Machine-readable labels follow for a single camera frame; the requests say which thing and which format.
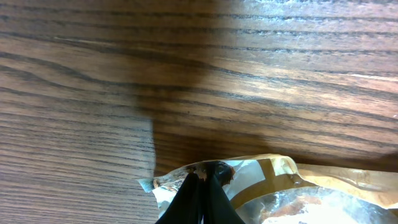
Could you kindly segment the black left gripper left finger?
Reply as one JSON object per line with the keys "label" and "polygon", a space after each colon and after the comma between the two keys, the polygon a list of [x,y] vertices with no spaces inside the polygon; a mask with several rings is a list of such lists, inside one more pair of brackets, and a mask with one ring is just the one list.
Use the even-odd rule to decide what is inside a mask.
{"label": "black left gripper left finger", "polygon": [[185,178],[176,196],[156,224],[200,224],[204,181],[197,174]]}

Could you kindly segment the brown white snack bag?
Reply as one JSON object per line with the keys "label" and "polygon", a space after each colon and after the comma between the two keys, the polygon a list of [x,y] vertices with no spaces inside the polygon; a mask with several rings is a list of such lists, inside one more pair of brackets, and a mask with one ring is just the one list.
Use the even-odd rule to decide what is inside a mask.
{"label": "brown white snack bag", "polygon": [[397,223],[396,173],[298,164],[278,154],[202,161],[141,179],[159,218],[190,173],[204,181],[202,202],[215,176],[244,223]]}

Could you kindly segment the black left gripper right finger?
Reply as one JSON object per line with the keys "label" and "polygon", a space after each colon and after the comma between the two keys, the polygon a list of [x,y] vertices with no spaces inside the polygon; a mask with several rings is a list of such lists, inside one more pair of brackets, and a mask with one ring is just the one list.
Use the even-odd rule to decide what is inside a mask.
{"label": "black left gripper right finger", "polygon": [[215,176],[209,177],[205,182],[203,223],[244,224]]}

